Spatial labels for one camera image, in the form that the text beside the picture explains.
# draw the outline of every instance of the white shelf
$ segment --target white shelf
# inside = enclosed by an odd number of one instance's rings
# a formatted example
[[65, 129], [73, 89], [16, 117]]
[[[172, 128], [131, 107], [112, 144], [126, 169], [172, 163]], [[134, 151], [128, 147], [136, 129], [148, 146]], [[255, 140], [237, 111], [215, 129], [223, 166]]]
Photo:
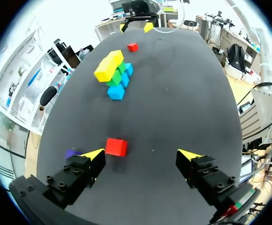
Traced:
[[35, 32], [38, 30], [38, 27], [34, 29], [33, 31], [29, 32], [21, 42], [19, 42], [17, 45], [15, 45], [11, 50], [6, 49], [6, 52], [2, 52], [1, 55], [3, 55], [3, 59], [0, 62], [0, 78], [4, 75], [5, 70], [9, 66], [9, 64], [12, 62], [13, 58], [17, 55], [17, 53], [25, 46], [34, 36]]
[[40, 56], [38, 56], [36, 58], [36, 60], [34, 61], [34, 63], [29, 67], [28, 71], [24, 72], [23, 75], [22, 75], [22, 78], [20, 79], [19, 83], [17, 84], [17, 87], [14, 91], [14, 93], [12, 94], [12, 97], [11, 97], [11, 101], [10, 101], [10, 104], [9, 104], [9, 107], [8, 107], [8, 112], [10, 113], [11, 110], [12, 110], [12, 106], [15, 102], [15, 98], [17, 96], [17, 94], [19, 93], [19, 90], [21, 89], [23, 83], [26, 81], [26, 79], [28, 78], [28, 76], [30, 75], [30, 73], [33, 71], [33, 69], [36, 67], [36, 65], [41, 62], [40, 60], [44, 57], [44, 55], [46, 54], [46, 51], [42, 52], [40, 54]]
[[[55, 101], [55, 98], [52, 99], [42, 115], [38, 111], [41, 96], [49, 86], [54, 86], [58, 79], [64, 79], [65, 76], [60, 72], [64, 66], [71, 69], [54, 43], [47, 42], [41, 32], [39, 26], [32, 31], [21, 33], [22, 38], [18, 38], [15, 32], [5, 51], [0, 52], [0, 111], [19, 126], [38, 135], [42, 135]], [[47, 53], [51, 48], [62, 60], [59, 66]], [[35, 76], [38, 70], [41, 70], [42, 74]], [[16, 89], [9, 105], [6, 106], [12, 83], [16, 85]]]
[[35, 134], [42, 135], [42, 132], [39, 131], [37, 128], [28, 126], [26, 123], [22, 122], [20, 119], [16, 118], [15, 116], [13, 116], [13, 115], [10, 114], [10, 113], [8, 113], [7, 110], [6, 110], [4, 107], [2, 107], [1, 105], [0, 105], [0, 111], [1, 111], [5, 116], [7, 116], [9, 119], [11, 119], [12, 121], [14, 121], [14, 122], [17, 123], [18, 125], [22, 126], [23, 128], [26, 128], [27, 130], [30, 130], [30, 131], [32, 131], [32, 132], [35, 133]]
[[39, 108], [39, 105], [40, 105], [40, 99], [43, 95], [43, 93], [46, 91], [46, 89], [48, 87], [51, 86], [51, 83], [53, 82], [53, 80], [56, 78], [57, 74], [60, 72], [60, 70], [64, 67], [65, 63], [61, 63], [61, 65], [55, 67], [55, 71], [49, 76], [49, 78], [47, 79], [46, 81], [46, 84], [44, 85], [44, 88], [43, 88], [43, 91], [37, 96], [36, 100], [35, 100], [35, 103], [34, 103], [34, 108], [32, 110], [32, 113], [31, 113], [31, 117], [30, 117], [30, 120], [28, 121], [28, 125], [29, 126], [32, 126], [32, 123], [33, 123], [33, 120], [34, 120], [34, 117], [37, 113], [37, 110]]

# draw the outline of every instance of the blue cube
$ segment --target blue cube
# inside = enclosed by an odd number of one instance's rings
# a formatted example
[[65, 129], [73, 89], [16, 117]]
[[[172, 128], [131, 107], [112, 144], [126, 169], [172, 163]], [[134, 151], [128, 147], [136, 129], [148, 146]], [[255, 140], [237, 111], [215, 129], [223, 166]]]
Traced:
[[126, 72], [124, 72], [122, 75], [121, 75], [121, 84], [123, 87], [127, 87], [128, 86], [128, 83], [129, 83], [130, 79], [128, 78], [128, 75]]
[[119, 84], [115, 87], [109, 87], [107, 93], [112, 100], [122, 100], [125, 95], [125, 89], [122, 84]]
[[131, 63], [126, 63], [125, 68], [126, 68], [125, 72], [127, 73], [127, 75], [131, 76], [133, 71], [134, 71], [134, 69], [132, 67], [132, 64]]

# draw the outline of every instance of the office chair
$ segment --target office chair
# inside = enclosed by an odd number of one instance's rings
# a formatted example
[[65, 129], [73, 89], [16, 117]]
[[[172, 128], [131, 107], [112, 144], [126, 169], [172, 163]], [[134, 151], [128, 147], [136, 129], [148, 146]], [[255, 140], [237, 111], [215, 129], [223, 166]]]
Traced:
[[58, 92], [58, 90], [53, 86], [46, 89], [40, 98], [40, 105], [46, 106], [52, 100], [52, 98], [55, 97], [57, 92]]

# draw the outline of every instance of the backpack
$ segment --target backpack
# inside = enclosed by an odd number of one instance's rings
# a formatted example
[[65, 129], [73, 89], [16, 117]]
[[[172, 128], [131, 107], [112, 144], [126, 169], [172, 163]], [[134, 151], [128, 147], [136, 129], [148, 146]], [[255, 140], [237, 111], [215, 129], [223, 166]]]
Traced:
[[228, 49], [228, 60], [229, 60], [229, 64], [232, 67], [240, 70], [244, 74], [246, 73], [245, 53], [241, 46], [237, 44], [233, 44]]

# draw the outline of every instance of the red cube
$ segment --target red cube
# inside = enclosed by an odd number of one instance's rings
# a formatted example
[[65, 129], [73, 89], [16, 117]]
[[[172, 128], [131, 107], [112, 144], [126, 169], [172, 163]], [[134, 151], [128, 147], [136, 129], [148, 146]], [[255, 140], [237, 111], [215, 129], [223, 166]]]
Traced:
[[139, 49], [137, 43], [130, 43], [127, 45], [127, 48], [130, 52], [136, 52]]
[[106, 154], [114, 156], [126, 156], [127, 141], [115, 138], [108, 138], [106, 144]]

